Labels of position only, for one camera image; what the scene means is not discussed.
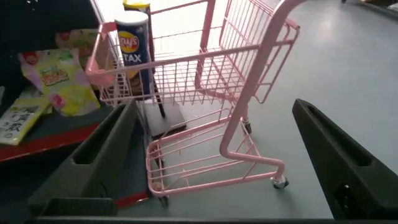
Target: shopping cart wheel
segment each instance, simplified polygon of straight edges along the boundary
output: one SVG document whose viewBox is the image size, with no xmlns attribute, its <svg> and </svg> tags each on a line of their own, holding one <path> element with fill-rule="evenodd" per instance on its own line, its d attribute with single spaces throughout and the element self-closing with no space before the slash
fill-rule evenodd
<svg viewBox="0 0 398 224">
<path fill-rule="evenodd" d="M 242 120 L 242 123 L 243 123 L 243 127 L 245 128 L 245 130 L 246 130 L 246 132 L 243 130 L 243 132 L 246 134 L 246 133 L 248 133 L 248 134 L 251 134 L 251 123 L 249 122 L 249 120 L 247 120 L 247 121 L 243 121 Z"/>
<path fill-rule="evenodd" d="M 162 207 L 167 208 L 169 206 L 169 197 L 168 196 L 163 196 L 159 198 L 160 204 Z"/>
<path fill-rule="evenodd" d="M 274 177 L 271 177 L 271 181 L 275 189 L 284 189 L 289 184 L 289 181 L 284 176 L 282 176 L 281 180 L 276 180 Z"/>
<path fill-rule="evenodd" d="M 251 123 L 247 123 L 244 125 L 244 128 L 248 132 L 248 134 L 251 134 Z"/>
</svg>

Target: caster wheel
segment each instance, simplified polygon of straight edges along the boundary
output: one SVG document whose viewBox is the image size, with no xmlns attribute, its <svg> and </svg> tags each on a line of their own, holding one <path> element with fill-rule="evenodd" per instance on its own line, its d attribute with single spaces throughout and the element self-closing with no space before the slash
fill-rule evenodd
<svg viewBox="0 0 398 224">
<path fill-rule="evenodd" d="M 250 123 L 244 124 L 244 128 L 248 134 L 251 134 L 251 124 Z"/>
<path fill-rule="evenodd" d="M 271 181 L 272 181 L 274 188 L 278 189 L 278 190 L 284 189 L 285 187 L 287 187 L 289 185 L 289 181 L 284 176 L 282 176 L 282 180 L 280 180 L 280 181 L 278 181 L 272 177 Z"/>
<path fill-rule="evenodd" d="M 163 196 L 159 198 L 160 204 L 162 207 L 167 208 L 169 206 L 169 198 L 168 196 Z"/>
</svg>

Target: colorful snack package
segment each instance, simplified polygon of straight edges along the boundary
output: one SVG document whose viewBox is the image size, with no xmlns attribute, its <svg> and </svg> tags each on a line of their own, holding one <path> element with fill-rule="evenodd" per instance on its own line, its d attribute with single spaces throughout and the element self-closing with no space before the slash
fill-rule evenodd
<svg viewBox="0 0 398 224">
<path fill-rule="evenodd" d="M 76 29 L 69 32 L 59 32 L 55 34 L 55 42 L 58 48 L 78 48 L 80 65 L 85 69 L 88 57 L 93 53 L 97 34 L 97 29 Z"/>
<path fill-rule="evenodd" d="M 43 114 L 50 114 L 52 113 L 52 105 L 50 104 L 49 100 L 43 95 L 40 90 L 36 89 L 34 86 L 28 86 L 25 88 L 22 93 L 20 93 L 19 98 L 16 100 L 24 100 L 24 99 L 36 99 L 36 98 L 44 98 L 45 100 L 48 101 L 49 105 L 47 109 L 43 112 Z"/>
<path fill-rule="evenodd" d="M 18 57 L 24 76 L 62 115 L 84 115 L 100 107 L 81 69 L 78 49 L 40 50 Z"/>
<path fill-rule="evenodd" d="M 18 145 L 48 105 L 45 98 L 16 100 L 0 118 L 0 143 Z"/>
</svg>

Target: potato chip can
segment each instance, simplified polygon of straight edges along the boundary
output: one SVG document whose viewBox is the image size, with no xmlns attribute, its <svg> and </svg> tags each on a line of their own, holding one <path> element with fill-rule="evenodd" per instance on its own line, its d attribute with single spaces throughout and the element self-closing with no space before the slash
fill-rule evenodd
<svg viewBox="0 0 398 224">
<path fill-rule="evenodd" d="M 150 16 L 150 2 L 145 0 L 123 0 L 125 11 L 140 11 L 148 15 L 148 44 L 151 61 L 155 60 L 154 38 L 152 35 L 152 19 Z"/>
<path fill-rule="evenodd" d="M 150 62 L 148 49 L 148 15 L 139 11 L 124 11 L 115 18 L 118 30 L 120 50 L 124 66 L 139 65 Z M 133 96 L 147 95 L 136 98 L 145 100 L 152 93 L 152 70 L 128 71 L 127 76 Z"/>
</svg>

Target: pink shopping cart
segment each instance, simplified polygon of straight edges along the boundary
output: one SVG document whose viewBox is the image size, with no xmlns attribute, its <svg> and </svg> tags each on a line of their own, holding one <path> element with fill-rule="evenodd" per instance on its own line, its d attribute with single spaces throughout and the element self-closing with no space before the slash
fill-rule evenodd
<svg viewBox="0 0 398 224">
<path fill-rule="evenodd" d="M 123 65 L 115 24 L 100 25 L 86 72 L 102 101 L 116 106 L 149 96 L 138 102 L 191 107 L 188 130 L 146 149 L 148 186 L 163 205 L 169 195 L 210 187 L 265 178 L 276 189 L 289 184 L 285 164 L 254 144 L 248 104 L 252 97 L 265 102 L 299 34 L 287 16 L 304 1 L 281 0 L 272 9 L 261 0 L 199 0 L 153 11 L 155 60 L 132 67 Z M 133 96 L 126 72 L 152 68 L 158 91 Z"/>
</svg>

